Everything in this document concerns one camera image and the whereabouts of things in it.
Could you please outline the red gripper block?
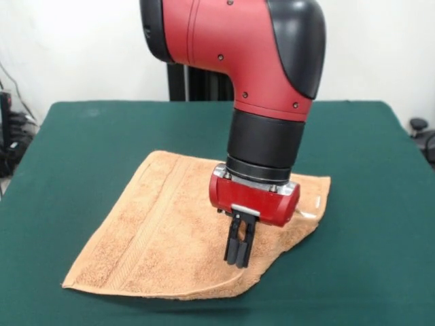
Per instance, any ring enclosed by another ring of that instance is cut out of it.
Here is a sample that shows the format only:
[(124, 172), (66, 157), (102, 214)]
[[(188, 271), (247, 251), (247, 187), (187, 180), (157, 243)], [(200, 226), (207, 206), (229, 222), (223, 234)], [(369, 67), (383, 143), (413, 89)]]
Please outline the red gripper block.
[[(218, 164), (211, 174), (209, 199), (213, 207), (231, 213), (239, 211), (253, 215), (260, 222), (282, 227), (290, 221), (300, 199), (300, 185), (288, 181), (283, 185), (258, 183), (237, 177)], [(244, 221), (245, 233), (239, 239), (240, 215), (232, 216), (224, 260), (228, 265), (246, 268), (256, 232), (256, 218)]]

